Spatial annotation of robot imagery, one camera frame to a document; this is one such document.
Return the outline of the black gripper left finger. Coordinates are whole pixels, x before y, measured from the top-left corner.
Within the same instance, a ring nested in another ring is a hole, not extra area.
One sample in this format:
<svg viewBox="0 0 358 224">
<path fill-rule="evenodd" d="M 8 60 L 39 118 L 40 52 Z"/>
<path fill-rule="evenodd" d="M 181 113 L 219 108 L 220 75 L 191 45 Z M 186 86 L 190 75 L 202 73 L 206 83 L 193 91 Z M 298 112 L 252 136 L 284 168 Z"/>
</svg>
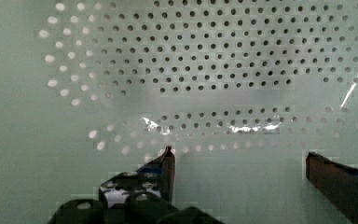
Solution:
<svg viewBox="0 0 358 224">
<path fill-rule="evenodd" d="M 108 208 L 124 203 L 138 192 L 150 192 L 167 202 L 172 201 L 175 179 L 175 156 L 172 147 L 132 172 L 122 172 L 103 182 L 99 187 L 99 200 Z"/>
</svg>

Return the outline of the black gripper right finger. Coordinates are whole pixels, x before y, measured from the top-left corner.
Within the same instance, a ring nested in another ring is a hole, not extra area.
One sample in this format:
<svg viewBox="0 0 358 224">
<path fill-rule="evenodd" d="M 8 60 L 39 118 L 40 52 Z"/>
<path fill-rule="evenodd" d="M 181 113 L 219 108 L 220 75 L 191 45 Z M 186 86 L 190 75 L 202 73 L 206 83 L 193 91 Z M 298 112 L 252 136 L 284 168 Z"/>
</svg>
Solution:
<svg viewBox="0 0 358 224">
<path fill-rule="evenodd" d="M 306 178 L 352 224 L 358 224 L 358 168 L 310 152 L 306 158 Z"/>
</svg>

